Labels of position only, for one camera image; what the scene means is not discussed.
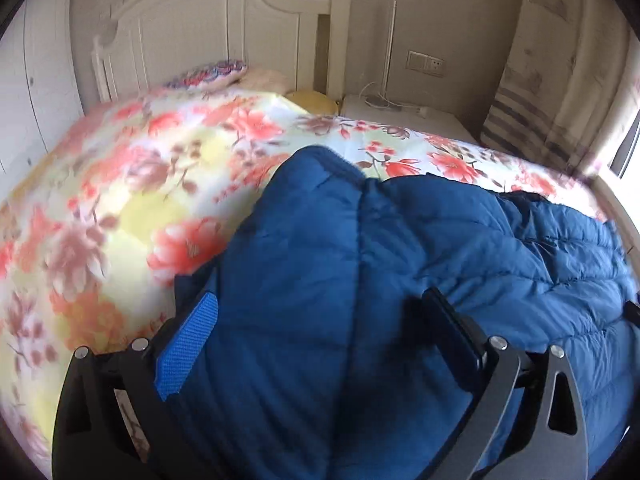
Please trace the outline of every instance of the headboard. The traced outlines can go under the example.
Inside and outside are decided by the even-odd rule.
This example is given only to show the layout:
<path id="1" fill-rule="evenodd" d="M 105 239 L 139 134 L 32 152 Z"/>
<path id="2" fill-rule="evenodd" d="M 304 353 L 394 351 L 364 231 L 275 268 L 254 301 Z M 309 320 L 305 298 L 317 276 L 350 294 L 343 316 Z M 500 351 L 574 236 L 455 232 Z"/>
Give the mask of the headboard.
<path id="1" fill-rule="evenodd" d="M 323 14 L 330 17 L 326 94 L 340 100 L 350 5 L 351 0 L 129 0 L 94 38 L 100 100 L 136 94 L 221 59 L 279 70 L 296 89 L 313 89 Z"/>

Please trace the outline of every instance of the floral bed sheet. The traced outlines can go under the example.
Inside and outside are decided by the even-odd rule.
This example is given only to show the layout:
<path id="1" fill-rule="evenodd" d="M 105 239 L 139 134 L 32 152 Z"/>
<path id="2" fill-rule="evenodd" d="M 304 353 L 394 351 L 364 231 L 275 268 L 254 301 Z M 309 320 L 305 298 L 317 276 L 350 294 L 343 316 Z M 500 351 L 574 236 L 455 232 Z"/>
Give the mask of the floral bed sheet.
<path id="1" fill-rule="evenodd" d="M 46 476 L 72 351 L 152 336 L 174 314 L 174 276 L 223 251 L 276 168 L 310 144 L 367 176 L 521 189 L 604 219 L 586 187 L 540 166 L 437 132 L 312 116 L 275 94 L 160 90 L 102 105 L 0 208 L 0 413 Z"/>

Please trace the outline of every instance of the yellow round object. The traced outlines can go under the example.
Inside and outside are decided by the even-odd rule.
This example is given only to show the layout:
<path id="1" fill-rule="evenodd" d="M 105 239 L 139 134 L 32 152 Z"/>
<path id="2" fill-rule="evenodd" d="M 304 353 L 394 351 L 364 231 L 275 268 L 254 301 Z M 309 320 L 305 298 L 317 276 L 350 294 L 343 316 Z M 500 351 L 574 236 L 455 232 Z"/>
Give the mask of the yellow round object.
<path id="1" fill-rule="evenodd" d="M 315 90 L 290 92 L 285 97 L 289 101 L 304 108 L 310 114 L 336 115 L 338 113 L 337 103 Z"/>

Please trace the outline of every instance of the blue gripper pad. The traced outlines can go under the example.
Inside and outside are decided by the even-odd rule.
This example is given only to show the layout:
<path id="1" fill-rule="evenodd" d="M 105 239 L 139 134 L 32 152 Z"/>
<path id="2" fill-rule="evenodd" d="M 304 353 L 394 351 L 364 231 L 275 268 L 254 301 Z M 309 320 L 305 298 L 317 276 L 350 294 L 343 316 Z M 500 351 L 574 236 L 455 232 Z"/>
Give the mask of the blue gripper pad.
<path id="1" fill-rule="evenodd" d="M 206 292 L 156 359 L 154 384 L 163 401 L 180 392 L 217 321 L 218 298 Z"/>

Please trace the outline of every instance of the wall socket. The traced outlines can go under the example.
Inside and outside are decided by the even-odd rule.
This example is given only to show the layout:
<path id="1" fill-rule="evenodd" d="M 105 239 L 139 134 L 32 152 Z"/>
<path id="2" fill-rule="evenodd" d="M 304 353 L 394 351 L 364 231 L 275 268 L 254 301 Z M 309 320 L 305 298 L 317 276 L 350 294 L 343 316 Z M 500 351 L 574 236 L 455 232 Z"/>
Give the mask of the wall socket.
<path id="1" fill-rule="evenodd" d="M 428 54 L 421 54 L 415 50 L 410 50 L 406 58 L 406 67 L 409 70 L 415 70 L 436 77 L 445 76 L 446 66 L 447 64 L 443 59 L 428 56 Z"/>

